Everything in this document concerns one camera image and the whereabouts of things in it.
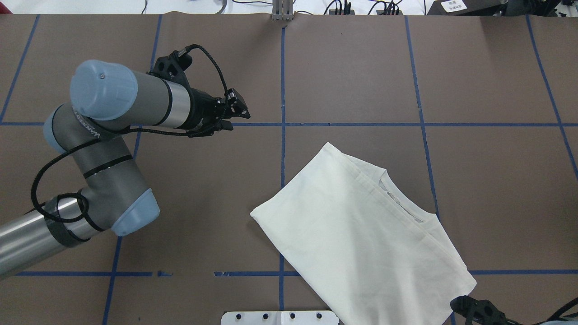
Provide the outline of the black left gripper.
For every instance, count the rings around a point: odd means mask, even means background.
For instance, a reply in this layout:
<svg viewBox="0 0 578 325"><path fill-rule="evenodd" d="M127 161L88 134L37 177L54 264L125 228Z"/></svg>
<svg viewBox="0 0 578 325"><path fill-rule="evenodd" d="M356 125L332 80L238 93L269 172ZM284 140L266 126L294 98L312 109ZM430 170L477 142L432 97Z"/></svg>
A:
<svg viewBox="0 0 578 325"><path fill-rule="evenodd" d="M226 101L194 88L190 89L189 95L191 110L185 120L186 134L213 135L215 132L233 131L233 124L225 119L251 118L246 101L234 88L227 90Z"/></svg>

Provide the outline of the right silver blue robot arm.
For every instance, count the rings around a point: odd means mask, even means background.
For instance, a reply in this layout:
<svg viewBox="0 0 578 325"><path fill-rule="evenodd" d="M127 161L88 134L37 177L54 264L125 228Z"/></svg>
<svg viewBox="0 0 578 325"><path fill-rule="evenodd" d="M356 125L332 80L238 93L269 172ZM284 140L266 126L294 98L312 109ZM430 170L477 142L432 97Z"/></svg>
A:
<svg viewBox="0 0 578 325"><path fill-rule="evenodd" d="M578 325L578 317L562 317L559 320L549 320L541 325Z"/></svg>

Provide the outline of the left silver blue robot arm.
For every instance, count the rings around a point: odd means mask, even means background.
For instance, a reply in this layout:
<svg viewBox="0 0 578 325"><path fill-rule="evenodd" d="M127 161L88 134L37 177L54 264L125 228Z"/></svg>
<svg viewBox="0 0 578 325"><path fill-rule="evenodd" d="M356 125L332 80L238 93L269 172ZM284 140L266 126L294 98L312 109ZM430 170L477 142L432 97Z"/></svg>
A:
<svg viewBox="0 0 578 325"><path fill-rule="evenodd" d="M59 155L34 177L33 208L1 227L1 279L103 231L121 237L156 220L159 206L124 135L205 137L231 131L231 118L250 119L237 90L225 86L222 97L213 97L192 88L185 73L191 64L188 55L171 54L158 58L147 73L98 60L78 66L70 101L43 126L46 142ZM74 159L85 187L41 202L37 190L42 177L66 157Z"/></svg>

